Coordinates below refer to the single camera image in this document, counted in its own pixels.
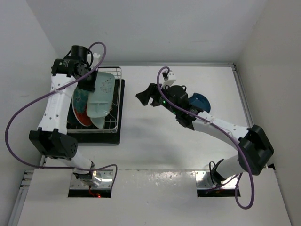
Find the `red and teal round plate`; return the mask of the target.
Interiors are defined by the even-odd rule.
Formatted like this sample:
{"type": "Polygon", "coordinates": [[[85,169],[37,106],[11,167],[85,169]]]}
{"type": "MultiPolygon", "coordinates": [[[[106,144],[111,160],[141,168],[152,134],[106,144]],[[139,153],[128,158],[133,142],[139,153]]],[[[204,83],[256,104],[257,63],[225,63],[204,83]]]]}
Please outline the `red and teal round plate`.
{"type": "Polygon", "coordinates": [[[92,122],[86,112],[88,97],[88,91],[76,87],[71,100],[74,116],[76,120],[84,127],[89,127],[92,125],[92,122]]]}

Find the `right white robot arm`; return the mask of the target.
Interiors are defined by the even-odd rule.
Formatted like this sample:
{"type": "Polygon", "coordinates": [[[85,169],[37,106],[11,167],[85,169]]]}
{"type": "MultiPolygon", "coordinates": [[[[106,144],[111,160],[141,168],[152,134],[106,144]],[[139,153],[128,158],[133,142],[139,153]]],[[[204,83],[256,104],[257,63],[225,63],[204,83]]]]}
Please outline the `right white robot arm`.
{"type": "Polygon", "coordinates": [[[268,163],[274,149],[262,127],[237,126],[210,115],[206,110],[194,106],[186,93],[185,86],[173,85],[158,89],[151,83],[148,88],[136,94],[143,106],[162,106],[175,115],[178,123],[190,130],[203,132],[229,144],[238,151],[236,156],[219,160],[208,173],[210,185],[220,185],[227,178],[251,172],[259,175],[268,163]]]}

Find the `dark blue leaf-shaped dish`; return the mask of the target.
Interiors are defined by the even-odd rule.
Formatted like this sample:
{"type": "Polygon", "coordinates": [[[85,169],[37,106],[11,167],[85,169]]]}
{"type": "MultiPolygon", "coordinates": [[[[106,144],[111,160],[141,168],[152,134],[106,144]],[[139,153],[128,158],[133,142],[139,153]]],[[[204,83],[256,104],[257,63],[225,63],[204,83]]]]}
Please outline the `dark blue leaf-shaped dish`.
{"type": "Polygon", "coordinates": [[[202,94],[193,93],[192,96],[189,97],[189,102],[191,105],[203,109],[205,112],[210,113],[211,105],[209,100],[202,94]]]}

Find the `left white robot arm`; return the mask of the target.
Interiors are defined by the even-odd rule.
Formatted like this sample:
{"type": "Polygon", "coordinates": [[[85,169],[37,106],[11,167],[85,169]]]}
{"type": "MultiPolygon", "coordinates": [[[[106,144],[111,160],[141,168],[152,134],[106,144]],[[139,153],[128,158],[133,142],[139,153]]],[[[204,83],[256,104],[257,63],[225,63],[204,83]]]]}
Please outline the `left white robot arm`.
{"type": "Polygon", "coordinates": [[[42,155],[73,167],[76,179],[87,185],[96,182],[95,165],[82,156],[77,150],[77,140],[67,134],[67,117],[75,89],[94,90],[97,71],[81,82],[76,80],[97,65],[100,58],[100,54],[75,45],[68,56],[54,61],[50,89],[53,94],[48,98],[37,130],[29,133],[29,140],[42,155]]]}

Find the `round dark teal plate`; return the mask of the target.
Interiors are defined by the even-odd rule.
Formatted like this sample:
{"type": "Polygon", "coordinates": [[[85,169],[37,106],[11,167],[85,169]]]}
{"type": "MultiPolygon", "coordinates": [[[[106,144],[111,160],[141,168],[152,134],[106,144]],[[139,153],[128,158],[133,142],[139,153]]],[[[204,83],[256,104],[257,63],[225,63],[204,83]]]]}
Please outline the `round dark teal plate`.
{"type": "Polygon", "coordinates": [[[73,112],[73,108],[72,108],[72,104],[69,105],[69,110],[68,110],[68,115],[67,115],[67,122],[71,125],[77,125],[78,124],[78,120],[76,119],[74,112],[73,112]]]}

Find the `light teal divided rectangular plate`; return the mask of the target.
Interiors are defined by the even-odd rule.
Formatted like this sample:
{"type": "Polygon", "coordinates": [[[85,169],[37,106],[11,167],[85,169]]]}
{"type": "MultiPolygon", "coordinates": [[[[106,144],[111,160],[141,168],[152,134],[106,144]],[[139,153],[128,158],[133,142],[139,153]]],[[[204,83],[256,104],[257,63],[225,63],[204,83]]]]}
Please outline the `light teal divided rectangular plate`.
{"type": "Polygon", "coordinates": [[[111,73],[98,72],[95,91],[89,94],[87,115],[90,118],[106,117],[111,109],[115,87],[115,76],[111,73]]]}

